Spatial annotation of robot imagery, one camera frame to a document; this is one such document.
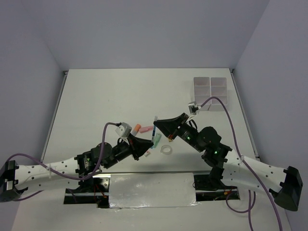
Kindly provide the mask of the blue pen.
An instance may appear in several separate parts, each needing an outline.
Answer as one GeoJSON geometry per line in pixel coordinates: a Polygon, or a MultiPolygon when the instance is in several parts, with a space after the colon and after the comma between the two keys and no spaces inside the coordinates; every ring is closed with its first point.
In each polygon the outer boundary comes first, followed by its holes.
{"type": "MultiPolygon", "coordinates": [[[[154,122],[157,121],[157,119],[158,119],[158,116],[155,116],[154,117],[154,122]]],[[[152,142],[154,142],[155,130],[156,130],[156,126],[155,126],[154,122],[153,122],[153,131],[152,131],[152,142]]]]}

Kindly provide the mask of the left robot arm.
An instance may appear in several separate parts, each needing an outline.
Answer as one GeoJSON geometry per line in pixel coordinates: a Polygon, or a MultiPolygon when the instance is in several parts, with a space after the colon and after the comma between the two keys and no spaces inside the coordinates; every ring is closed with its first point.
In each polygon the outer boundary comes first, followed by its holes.
{"type": "Polygon", "coordinates": [[[89,192],[94,187],[92,176],[101,168],[109,169],[129,156],[139,160],[152,145],[151,140],[129,135],[126,141],[118,139],[116,146],[100,143],[90,151],[60,162],[44,164],[34,159],[35,165],[25,166],[10,157],[0,170],[0,201],[19,201],[22,194],[73,185],[89,192]]]}

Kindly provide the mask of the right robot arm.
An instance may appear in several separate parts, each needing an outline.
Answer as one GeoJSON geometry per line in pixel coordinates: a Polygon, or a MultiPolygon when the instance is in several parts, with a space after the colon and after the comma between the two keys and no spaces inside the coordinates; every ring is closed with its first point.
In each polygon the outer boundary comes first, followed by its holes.
{"type": "Polygon", "coordinates": [[[198,130],[189,124],[185,113],[172,119],[162,119],[154,125],[170,140],[177,137],[202,153],[201,158],[212,168],[209,183],[214,188],[235,186],[264,193],[278,206],[297,211],[303,181],[297,168],[275,167],[248,156],[221,143],[213,127],[198,130]]]}

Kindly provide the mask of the green stapler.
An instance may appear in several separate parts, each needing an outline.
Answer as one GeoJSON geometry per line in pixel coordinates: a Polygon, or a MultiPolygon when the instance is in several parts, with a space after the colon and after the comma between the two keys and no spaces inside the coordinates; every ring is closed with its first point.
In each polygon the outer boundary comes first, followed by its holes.
{"type": "Polygon", "coordinates": [[[162,137],[161,133],[156,133],[156,135],[154,137],[152,148],[156,148],[157,147],[158,143],[160,142],[161,137],[162,137]]]}

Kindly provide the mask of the orange capped clear tube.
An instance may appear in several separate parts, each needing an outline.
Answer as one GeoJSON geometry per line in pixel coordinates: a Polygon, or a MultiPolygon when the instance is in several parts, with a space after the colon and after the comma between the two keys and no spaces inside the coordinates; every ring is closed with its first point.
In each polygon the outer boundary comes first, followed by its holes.
{"type": "Polygon", "coordinates": [[[131,134],[132,134],[133,136],[136,136],[137,133],[139,132],[140,128],[141,128],[141,125],[140,125],[140,124],[137,124],[137,125],[134,127],[134,129],[131,131],[131,134]]]}

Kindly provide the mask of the clear tape roll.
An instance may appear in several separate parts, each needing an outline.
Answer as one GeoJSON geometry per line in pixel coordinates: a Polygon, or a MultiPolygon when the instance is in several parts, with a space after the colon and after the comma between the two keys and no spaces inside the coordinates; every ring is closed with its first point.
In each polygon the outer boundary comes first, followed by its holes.
{"type": "Polygon", "coordinates": [[[160,153],[164,155],[170,155],[172,154],[172,147],[169,145],[163,145],[160,149],[160,153]]]}

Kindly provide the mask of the silver foil covered plate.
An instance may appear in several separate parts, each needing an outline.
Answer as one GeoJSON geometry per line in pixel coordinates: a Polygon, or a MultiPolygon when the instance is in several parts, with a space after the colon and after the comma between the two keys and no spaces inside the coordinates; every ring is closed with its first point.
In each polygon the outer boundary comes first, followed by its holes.
{"type": "Polygon", "coordinates": [[[112,175],[111,208],[188,207],[197,205],[192,173],[112,175]]]}

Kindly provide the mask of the left white compartment container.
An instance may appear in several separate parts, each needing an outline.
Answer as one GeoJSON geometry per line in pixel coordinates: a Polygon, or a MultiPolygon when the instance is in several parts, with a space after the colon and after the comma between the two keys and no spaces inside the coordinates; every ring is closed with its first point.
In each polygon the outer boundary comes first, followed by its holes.
{"type": "Polygon", "coordinates": [[[201,106],[210,97],[211,97],[210,78],[194,77],[193,98],[197,106],[201,106]]]}

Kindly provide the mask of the white compartment container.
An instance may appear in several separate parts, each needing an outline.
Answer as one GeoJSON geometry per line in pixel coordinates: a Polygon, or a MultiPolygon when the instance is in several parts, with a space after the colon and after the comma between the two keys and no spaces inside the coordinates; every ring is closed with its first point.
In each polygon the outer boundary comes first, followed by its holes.
{"type": "MultiPolygon", "coordinates": [[[[212,77],[210,79],[211,97],[219,98],[225,107],[228,107],[228,88],[225,77],[212,77]]],[[[223,106],[217,99],[212,99],[209,107],[210,111],[223,111],[223,106]]]]}
{"type": "Polygon", "coordinates": [[[197,106],[201,106],[210,97],[211,97],[210,78],[194,77],[193,98],[197,106]]]}

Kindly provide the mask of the right white compartment container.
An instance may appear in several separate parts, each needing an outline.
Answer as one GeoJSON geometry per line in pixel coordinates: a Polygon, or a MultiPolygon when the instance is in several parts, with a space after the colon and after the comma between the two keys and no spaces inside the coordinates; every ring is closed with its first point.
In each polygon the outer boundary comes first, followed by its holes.
{"type": "MultiPolygon", "coordinates": [[[[225,107],[228,107],[228,88],[225,77],[212,77],[210,79],[211,97],[219,98],[225,107]]],[[[209,107],[210,111],[223,111],[223,106],[217,99],[212,99],[209,107]]]]}

